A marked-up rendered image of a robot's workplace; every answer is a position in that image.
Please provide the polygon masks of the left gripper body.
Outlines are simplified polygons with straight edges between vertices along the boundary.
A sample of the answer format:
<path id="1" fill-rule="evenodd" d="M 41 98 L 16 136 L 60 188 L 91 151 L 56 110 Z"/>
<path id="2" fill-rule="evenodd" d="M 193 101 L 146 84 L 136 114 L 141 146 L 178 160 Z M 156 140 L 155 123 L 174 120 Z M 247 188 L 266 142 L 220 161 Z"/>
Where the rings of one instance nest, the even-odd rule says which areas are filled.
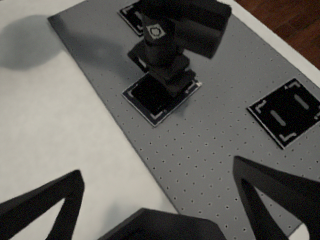
<path id="1" fill-rule="evenodd" d="M 175 38 L 166 44 L 154 44 L 145 37 L 139 42 L 132 48 L 133 55 L 147 64 L 149 73 L 171 93 L 176 93 L 190 81 L 190 77 L 185 73 L 181 73 L 174 79 L 177 73 L 190 64 L 190 58 L 183 54 L 184 48 L 175 44 Z M 146 43 L 146 50 L 144 43 Z"/>

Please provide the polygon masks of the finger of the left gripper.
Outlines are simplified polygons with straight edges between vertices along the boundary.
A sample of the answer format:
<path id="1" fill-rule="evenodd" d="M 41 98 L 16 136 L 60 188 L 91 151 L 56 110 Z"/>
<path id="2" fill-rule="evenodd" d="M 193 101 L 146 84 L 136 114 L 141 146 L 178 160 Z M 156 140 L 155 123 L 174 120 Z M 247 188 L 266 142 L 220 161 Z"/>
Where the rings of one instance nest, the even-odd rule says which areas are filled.
<path id="1" fill-rule="evenodd" d="M 191 68 L 189 68 L 189 69 L 185 72 L 185 74 L 186 74 L 188 77 L 190 77 L 190 81 L 196 76 L 196 72 L 194 72 Z M 190 81 L 189 81 L 189 82 L 190 82 Z M 187 83 L 189 83 L 189 82 L 187 82 Z M 187 83 L 186 83 L 186 84 L 187 84 Z M 185 85 L 186 85 L 186 84 L 185 84 Z M 185 86 L 185 85 L 184 85 L 184 86 Z M 184 87 L 184 86 L 183 86 L 183 87 Z M 183 88 L 183 87 L 182 87 L 182 88 Z M 166 88 L 166 89 L 167 89 L 167 91 L 172 95 L 172 97 L 176 97 L 176 96 L 179 94 L 179 92 L 182 90 L 182 88 L 179 89 L 176 93 L 171 93 L 167 88 Z"/>
<path id="2" fill-rule="evenodd" d="M 132 50 L 130 50 L 127 53 L 127 56 L 144 72 L 147 73 L 149 71 L 149 66 L 146 64 L 146 66 L 144 66 L 140 61 L 136 55 L 132 54 Z"/>

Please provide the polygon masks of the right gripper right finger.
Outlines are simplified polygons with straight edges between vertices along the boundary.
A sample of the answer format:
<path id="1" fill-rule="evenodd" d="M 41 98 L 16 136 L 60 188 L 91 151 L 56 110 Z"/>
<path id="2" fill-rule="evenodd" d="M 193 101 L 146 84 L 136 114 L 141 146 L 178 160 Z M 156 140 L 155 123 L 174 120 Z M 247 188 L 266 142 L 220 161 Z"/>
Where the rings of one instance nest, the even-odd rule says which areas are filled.
<path id="1" fill-rule="evenodd" d="M 303 222 L 309 240 L 320 240 L 320 182 L 282 172 L 242 156 L 233 157 L 233 177 L 256 240 L 289 240 L 255 187 Z"/>

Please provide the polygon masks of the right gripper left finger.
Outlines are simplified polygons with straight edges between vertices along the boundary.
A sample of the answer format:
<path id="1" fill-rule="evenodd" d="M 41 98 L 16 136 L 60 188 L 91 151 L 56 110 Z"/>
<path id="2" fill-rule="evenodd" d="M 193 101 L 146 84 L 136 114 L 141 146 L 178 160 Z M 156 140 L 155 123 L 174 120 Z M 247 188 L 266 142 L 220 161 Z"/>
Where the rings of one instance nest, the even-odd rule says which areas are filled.
<path id="1" fill-rule="evenodd" d="M 38 188 L 0 203 L 0 240 L 10 240 L 64 199 L 45 240 L 72 240 L 85 183 L 75 169 Z"/>

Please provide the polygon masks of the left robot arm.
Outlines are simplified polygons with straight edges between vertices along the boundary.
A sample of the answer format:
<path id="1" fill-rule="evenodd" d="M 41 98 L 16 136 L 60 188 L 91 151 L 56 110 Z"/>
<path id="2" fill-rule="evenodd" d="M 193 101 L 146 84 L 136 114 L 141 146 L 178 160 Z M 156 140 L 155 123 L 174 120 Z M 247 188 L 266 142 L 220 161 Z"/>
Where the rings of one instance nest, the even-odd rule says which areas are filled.
<path id="1" fill-rule="evenodd" d="M 177 46 L 209 59 L 232 12 L 232 6 L 220 0 L 144 0 L 140 9 L 143 34 L 149 42 L 166 44 L 175 38 Z"/>

